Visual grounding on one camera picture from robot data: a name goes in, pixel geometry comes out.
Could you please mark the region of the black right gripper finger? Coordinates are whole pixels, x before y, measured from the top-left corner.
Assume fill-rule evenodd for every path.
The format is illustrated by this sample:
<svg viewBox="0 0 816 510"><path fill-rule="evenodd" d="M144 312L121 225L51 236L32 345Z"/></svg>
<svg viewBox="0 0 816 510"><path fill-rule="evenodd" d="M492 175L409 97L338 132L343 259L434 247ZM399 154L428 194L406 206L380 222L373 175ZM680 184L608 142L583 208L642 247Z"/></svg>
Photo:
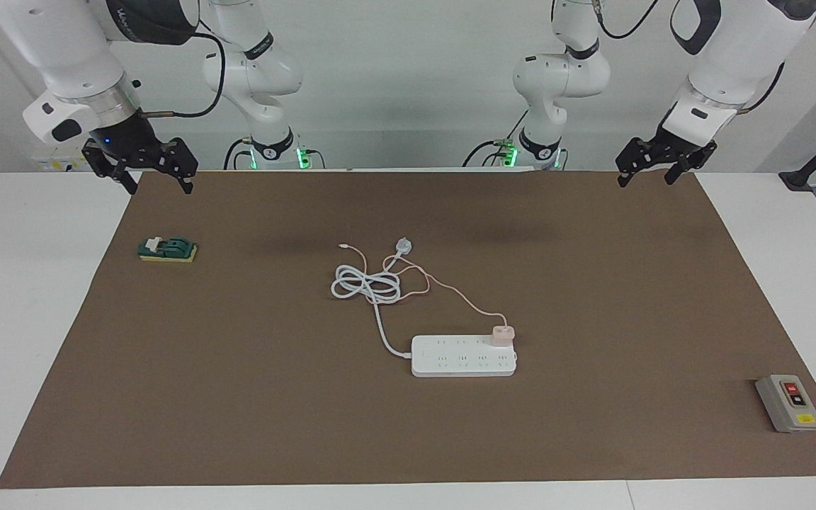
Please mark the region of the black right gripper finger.
<svg viewBox="0 0 816 510"><path fill-rule="evenodd" d="M134 180L132 174L126 170L124 162L118 161L117 164L111 162L95 140L88 140L84 143L84 146L82 146L82 155L84 155L87 164L97 177L110 179L119 183L129 195L136 194L136 191L138 191L138 183Z"/></svg>
<svg viewBox="0 0 816 510"><path fill-rule="evenodd" d="M161 172L178 181L185 194L192 194L193 178L198 170L198 160L181 138L162 143Z"/></svg>

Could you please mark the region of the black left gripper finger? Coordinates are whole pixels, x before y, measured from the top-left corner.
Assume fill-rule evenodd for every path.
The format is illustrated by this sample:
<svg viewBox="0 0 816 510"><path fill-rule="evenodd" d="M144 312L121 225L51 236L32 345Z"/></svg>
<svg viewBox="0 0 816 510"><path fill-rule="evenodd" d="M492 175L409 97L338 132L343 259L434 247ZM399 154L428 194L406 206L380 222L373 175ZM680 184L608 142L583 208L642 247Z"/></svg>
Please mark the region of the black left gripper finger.
<svg viewBox="0 0 816 510"><path fill-rule="evenodd" d="M678 178L690 170L699 170L706 164L713 152L717 149L716 142L709 142L705 147L691 152L689 155L680 155L666 172L666 184L673 185Z"/></svg>
<svg viewBox="0 0 816 510"><path fill-rule="evenodd" d="M653 147L653 141L645 141L642 138L632 138L626 143L626 146L616 156L616 168L619 172L616 180L621 188L628 187L638 172L654 167Z"/></svg>

